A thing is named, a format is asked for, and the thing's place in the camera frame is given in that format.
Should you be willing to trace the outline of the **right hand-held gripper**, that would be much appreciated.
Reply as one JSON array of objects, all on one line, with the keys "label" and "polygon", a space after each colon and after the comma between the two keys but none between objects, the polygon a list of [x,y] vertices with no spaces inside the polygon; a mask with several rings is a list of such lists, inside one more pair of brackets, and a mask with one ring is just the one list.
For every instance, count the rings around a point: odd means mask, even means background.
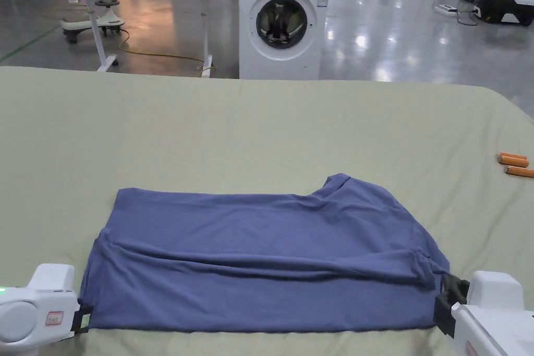
[{"label": "right hand-held gripper", "polygon": [[456,355],[533,355],[533,311],[506,273],[476,271],[471,282],[443,275],[433,323],[453,338]]}]

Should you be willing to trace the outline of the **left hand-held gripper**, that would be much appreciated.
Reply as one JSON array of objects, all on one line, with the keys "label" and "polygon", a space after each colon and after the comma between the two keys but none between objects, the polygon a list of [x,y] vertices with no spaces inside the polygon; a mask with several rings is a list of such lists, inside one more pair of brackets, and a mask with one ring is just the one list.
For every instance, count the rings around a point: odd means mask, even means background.
[{"label": "left hand-held gripper", "polygon": [[39,265],[24,287],[1,286],[1,349],[40,347],[89,331],[93,306],[80,305],[75,268]]}]

